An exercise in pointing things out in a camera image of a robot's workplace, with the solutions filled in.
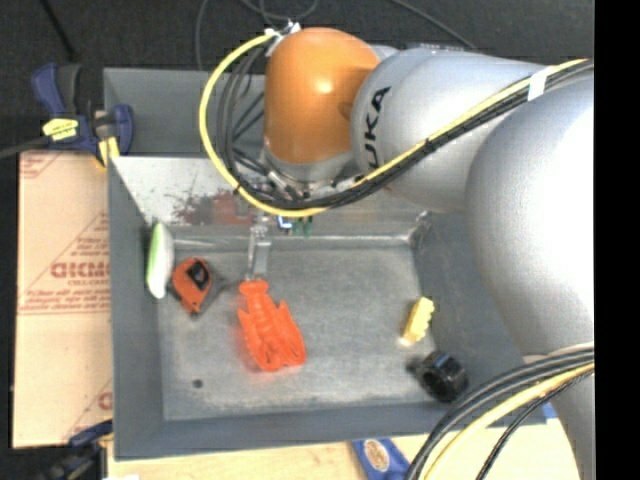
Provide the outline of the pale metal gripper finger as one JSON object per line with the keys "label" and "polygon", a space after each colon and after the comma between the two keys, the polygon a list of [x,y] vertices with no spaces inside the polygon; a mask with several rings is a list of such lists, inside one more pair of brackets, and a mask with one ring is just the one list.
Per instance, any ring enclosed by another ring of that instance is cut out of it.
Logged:
{"label": "pale metal gripper finger", "polygon": [[258,264],[258,253],[260,243],[260,229],[252,226],[249,233],[249,242],[247,250],[247,279],[253,279],[256,276],[256,268]]}
{"label": "pale metal gripper finger", "polygon": [[268,231],[258,233],[258,275],[266,276],[268,272],[269,257],[272,239]]}

